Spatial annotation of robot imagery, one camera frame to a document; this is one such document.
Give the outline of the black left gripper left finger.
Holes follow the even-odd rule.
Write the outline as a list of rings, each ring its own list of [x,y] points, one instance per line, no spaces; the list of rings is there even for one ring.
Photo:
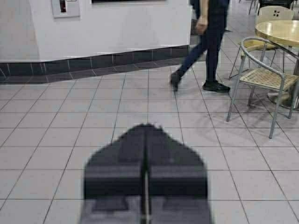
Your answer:
[[[145,131],[145,124],[136,125],[89,158],[79,223],[141,223]]]

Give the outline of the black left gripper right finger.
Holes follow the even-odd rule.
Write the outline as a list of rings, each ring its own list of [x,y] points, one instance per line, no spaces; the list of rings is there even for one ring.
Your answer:
[[[211,224],[202,158],[160,127],[146,127],[152,224]]]

